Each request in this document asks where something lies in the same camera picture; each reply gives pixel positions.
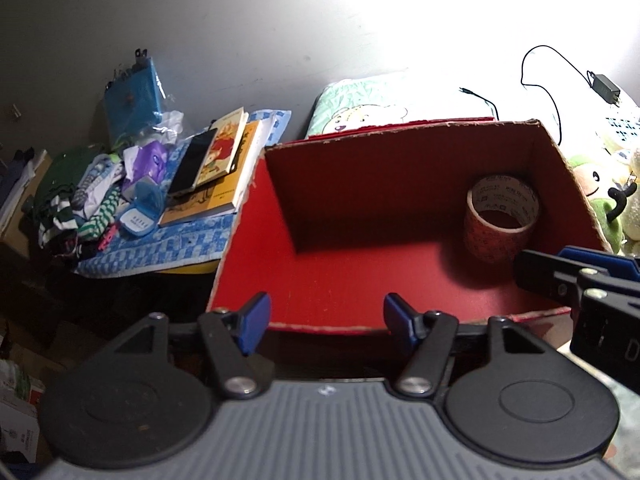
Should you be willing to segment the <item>green bean plush toy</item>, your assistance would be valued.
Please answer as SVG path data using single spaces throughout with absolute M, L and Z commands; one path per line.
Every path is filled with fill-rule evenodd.
M 568 162 L 582 194 L 591 206 L 605 240 L 618 254 L 626 240 L 622 220 L 637 191 L 629 166 L 616 157 L 574 156 Z

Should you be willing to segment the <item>blue checkered cloth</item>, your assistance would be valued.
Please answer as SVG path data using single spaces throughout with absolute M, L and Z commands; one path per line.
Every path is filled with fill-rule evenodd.
M 290 118 L 288 110 L 258 110 L 248 122 L 270 120 L 265 148 L 280 141 Z M 159 226 L 135 240 L 119 232 L 102 252 L 78 263 L 76 273 L 85 278 L 122 278 L 218 260 L 230 240 L 236 211 Z

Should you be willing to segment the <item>white blue patterned item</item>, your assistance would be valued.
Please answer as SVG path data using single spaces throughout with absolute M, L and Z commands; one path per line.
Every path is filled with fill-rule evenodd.
M 610 115 L 604 118 L 605 141 L 616 150 L 635 148 L 639 145 L 639 117 L 630 115 Z

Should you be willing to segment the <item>orange book underneath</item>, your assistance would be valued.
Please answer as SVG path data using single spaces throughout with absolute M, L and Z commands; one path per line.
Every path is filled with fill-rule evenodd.
M 242 203 L 269 130 L 269 119 L 248 122 L 238 149 L 235 170 L 210 182 L 185 200 L 167 207 L 160 219 L 160 226 L 235 212 Z

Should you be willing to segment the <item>red cardboard box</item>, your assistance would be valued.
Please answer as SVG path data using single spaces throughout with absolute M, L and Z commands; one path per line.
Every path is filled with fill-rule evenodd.
M 380 330 L 390 292 L 462 321 L 556 315 L 514 284 L 508 264 L 464 244 L 469 190 L 506 174 L 528 184 L 540 214 L 529 247 L 603 249 L 570 168 L 539 122 L 441 122 L 362 130 L 262 153 L 224 250 L 212 308 L 266 292 L 276 330 Z

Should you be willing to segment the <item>blue open small case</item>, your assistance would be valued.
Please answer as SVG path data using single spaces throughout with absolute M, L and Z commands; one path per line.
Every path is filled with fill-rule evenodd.
M 119 216 L 120 226 L 133 237 L 144 237 L 156 230 L 165 209 L 165 194 L 154 181 L 139 180 L 134 199 Z

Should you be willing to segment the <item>black smartphone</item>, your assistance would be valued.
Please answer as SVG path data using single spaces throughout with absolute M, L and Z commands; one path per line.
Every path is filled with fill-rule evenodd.
M 194 136 L 184 152 L 180 165 L 169 185 L 167 195 L 174 197 L 190 193 L 196 189 L 196 181 L 204 164 L 209 147 L 217 133 L 210 128 Z

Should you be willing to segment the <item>black power adapter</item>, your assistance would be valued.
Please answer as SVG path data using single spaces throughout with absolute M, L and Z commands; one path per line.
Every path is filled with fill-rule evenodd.
M 614 84 L 610 78 L 588 70 L 587 79 L 590 88 L 596 92 L 604 102 L 615 106 L 620 105 L 620 87 Z

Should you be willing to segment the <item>purple packet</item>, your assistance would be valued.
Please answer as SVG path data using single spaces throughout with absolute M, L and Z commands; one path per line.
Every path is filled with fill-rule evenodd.
M 122 152 L 122 162 L 125 167 L 124 186 L 132 185 L 144 178 L 160 184 L 166 174 L 167 161 L 167 148 L 158 141 L 126 148 Z

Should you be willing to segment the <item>green white striped clothes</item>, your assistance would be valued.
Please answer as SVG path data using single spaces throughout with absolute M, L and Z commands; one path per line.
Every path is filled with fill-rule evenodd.
M 82 254 L 114 222 L 125 177 L 119 155 L 98 144 L 53 159 L 34 198 L 35 243 L 52 257 Z

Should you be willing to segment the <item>yellow illustrated book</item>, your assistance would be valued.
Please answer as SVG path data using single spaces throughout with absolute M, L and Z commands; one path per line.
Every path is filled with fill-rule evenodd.
M 235 152 L 240 145 L 248 114 L 243 107 L 216 119 L 208 131 L 213 131 L 203 159 L 202 166 L 195 180 L 195 187 L 226 176 L 231 169 Z

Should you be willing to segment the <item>blue plastic bag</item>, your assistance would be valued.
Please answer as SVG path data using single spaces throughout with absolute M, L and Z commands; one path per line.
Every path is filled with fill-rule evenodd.
M 163 120 L 164 92 L 148 50 L 134 51 L 130 66 L 116 68 L 103 105 L 112 148 L 146 136 Z

